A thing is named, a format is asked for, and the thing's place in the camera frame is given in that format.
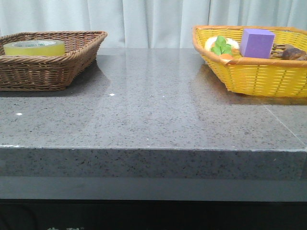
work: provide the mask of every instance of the green leaf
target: green leaf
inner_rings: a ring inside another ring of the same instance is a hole
[[[214,47],[211,48],[211,51],[213,53],[217,54],[217,55],[221,55],[222,54],[220,47],[214,46]]]
[[[225,46],[226,45],[226,39],[223,36],[217,36],[215,44],[218,46]]]
[[[230,54],[230,55],[232,55],[232,53],[231,53],[231,45],[230,44],[226,44],[225,46],[221,47],[221,53],[222,54]]]

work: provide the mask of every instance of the speckled stone surface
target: speckled stone surface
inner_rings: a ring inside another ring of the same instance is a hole
[[[307,99],[228,92],[193,49],[103,49],[0,108],[1,176],[307,178]]]

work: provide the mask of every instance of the yellow wicker basket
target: yellow wicker basket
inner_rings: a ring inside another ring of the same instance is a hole
[[[208,38],[221,35],[241,42],[244,28],[272,31],[274,43],[291,44],[307,51],[307,31],[293,27],[204,26],[193,27],[193,44],[229,91],[269,97],[307,97],[307,61],[242,57],[221,59],[204,49]]]
[[[59,91],[96,58],[104,31],[24,32],[0,37],[0,91]],[[23,40],[57,39],[62,56],[7,56],[3,45]]]

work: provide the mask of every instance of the table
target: table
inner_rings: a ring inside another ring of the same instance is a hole
[[[307,201],[307,99],[228,92],[194,49],[101,49],[0,108],[1,199]]]

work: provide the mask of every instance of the basket rim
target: basket rim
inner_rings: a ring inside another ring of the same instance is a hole
[[[20,35],[52,35],[52,34],[64,34],[64,35],[81,35],[81,34],[99,34],[98,37],[94,38],[88,44],[85,44],[83,47],[76,50],[72,50],[69,53],[66,53],[61,56],[10,56],[10,55],[0,55],[0,64],[11,64],[11,63],[29,63],[29,64],[38,64],[38,63],[58,63],[70,61],[78,58],[85,49],[89,49],[91,46],[95,46],[97,43],[100,44],[107,36],[106,31],[44,31],[44,32],[20,32],[16,34],[10,34],[0,37],[0,39],[7,39],[10,37],[20,36]]]
[[[203,56],[208,57],[211,61],[220,62],[224,65],[274,65],[280,67],[307,67],[307,61],[296,61],[296,60],[280,60],[280,59],[265,59],[265,58],[255,58],[255,57],[240,57],[234,58],[232,60],[226,60],[219,57],[217,54],[205,50],[197,42],[197,30],[210,30],[210,29],[226,29],[226,30],[242,30],[245,28],[253,29],[267,29],[267,30],[281,30],[296,32],[307,35],[307,31],[297,29],[295,27],[285,27],[285,26],[233,26],[233,25],[195,25],[192,29],[192,41],[194,48]]]

